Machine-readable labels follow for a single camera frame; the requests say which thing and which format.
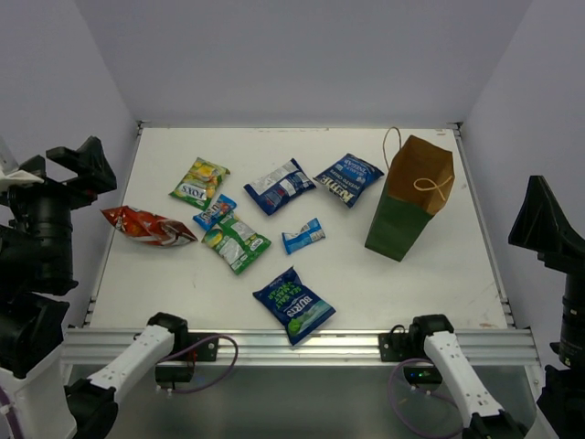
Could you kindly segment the red orange crisps bag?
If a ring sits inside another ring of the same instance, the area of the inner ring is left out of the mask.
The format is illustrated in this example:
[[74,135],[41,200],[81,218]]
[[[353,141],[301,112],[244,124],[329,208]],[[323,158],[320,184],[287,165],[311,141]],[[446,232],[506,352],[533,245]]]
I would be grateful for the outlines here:
[[129,206],[102,209],[103,217],[122,235],[152,247],[169,248],[197,242],[181,221]]

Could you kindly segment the green Fox's candy bag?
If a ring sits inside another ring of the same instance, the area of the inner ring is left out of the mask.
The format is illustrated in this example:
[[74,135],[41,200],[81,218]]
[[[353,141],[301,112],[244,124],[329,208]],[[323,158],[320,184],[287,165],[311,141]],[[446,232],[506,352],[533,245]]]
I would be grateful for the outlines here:
[[223,180],[229,175],[228,168],[198,157],[169,196],[205,210],[210,206]]

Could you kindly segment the green paper bag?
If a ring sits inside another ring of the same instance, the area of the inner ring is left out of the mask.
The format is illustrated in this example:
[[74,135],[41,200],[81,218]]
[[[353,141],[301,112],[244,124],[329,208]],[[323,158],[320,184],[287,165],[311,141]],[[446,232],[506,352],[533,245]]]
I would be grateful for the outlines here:
[[404,259],[428,223],[446,206],[455,180],[453,153],[415,135],[403,139],[393,126],[398,152],[383,150],[386,180],[365,247],[396,262]]

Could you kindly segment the blue M&Ms packet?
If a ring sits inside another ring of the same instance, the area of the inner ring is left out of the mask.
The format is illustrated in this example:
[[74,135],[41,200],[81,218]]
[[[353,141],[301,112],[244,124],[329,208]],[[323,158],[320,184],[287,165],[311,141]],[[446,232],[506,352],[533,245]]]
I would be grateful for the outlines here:
[[193,221],[204,231],[209,231],[236,207],[233,199],[221,194],[209,208],[195,215]]

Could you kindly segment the green mint snack packet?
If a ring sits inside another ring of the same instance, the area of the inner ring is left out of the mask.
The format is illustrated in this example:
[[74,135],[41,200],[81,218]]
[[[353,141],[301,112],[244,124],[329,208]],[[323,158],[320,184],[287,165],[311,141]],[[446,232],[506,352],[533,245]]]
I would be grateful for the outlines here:
[[203,242],[229,266],[234,274],[247,270],[271,246],[271,240],[227,213],[203,237]]

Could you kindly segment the dark blue snack bag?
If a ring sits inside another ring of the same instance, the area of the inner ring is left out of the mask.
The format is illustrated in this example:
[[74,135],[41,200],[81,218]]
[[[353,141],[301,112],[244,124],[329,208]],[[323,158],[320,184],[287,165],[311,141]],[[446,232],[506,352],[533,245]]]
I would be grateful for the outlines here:
[[314,182],[294,159],[269,174],[246,184],[244,190],[267,215],[271,216],[305,192],[316,189]]

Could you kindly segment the blue Kettle crisps bag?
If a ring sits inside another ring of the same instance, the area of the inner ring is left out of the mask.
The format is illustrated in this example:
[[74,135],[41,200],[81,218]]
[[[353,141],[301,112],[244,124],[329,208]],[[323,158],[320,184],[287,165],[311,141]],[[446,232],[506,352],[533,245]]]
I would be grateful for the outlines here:
[[368,161],[352,154],[345,154],[315,176],[314,181],[325,187],[351,209],[365,189],[383,176],[384,172]]

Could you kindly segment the small blue snack packet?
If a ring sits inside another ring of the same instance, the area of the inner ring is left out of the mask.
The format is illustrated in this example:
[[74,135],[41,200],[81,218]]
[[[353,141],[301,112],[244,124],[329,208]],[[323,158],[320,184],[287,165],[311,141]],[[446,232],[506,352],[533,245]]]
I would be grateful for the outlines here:
[[318,218],[309,220],[296,233],[282,233],[283,247],[288,255],[324,238],[325,233]]

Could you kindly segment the blue Burts crisps bag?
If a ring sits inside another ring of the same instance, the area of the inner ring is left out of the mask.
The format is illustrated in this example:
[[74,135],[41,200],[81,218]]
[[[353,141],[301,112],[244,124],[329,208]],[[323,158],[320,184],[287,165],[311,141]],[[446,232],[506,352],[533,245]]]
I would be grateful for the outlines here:
[[252,296],[280,322],[292,346],[301,343],[336,312],[303,284],[293,267]]

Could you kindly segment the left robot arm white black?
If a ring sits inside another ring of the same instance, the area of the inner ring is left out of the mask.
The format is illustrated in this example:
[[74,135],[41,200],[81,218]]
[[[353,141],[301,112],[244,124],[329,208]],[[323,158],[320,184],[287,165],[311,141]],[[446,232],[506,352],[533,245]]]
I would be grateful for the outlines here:
[[88,378],[61,371],[65,295],[73,277],[71,213],[117,187],[101,140],[55,147],[1,175],[1,412],[14,438],[103,438],[128,391],[190,347],[185,319],[151,317],[138,338]]

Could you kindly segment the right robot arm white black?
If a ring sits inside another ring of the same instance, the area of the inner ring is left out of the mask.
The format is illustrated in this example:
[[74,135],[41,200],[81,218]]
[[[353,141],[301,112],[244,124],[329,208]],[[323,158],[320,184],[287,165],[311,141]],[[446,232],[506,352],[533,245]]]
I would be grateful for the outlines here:
[[[581,438],[584,435],[584,240],[571,227],[543,176],[529,178],[509,244],[535,252],[545,267],[563,273],[559,340],[551,344],[562,366],[531,368],[524,359],[495,348],[495,361],[471,363],[444,315],[416,316],[405,337],[409,352],[433,366],[451,394],[464,438]],[[491,369],[479,375],[478,366]],[[534,379],[520,400],[535,408],[530,423],[516,420],[491,393],[511,383],[503,369],[519,367]]]

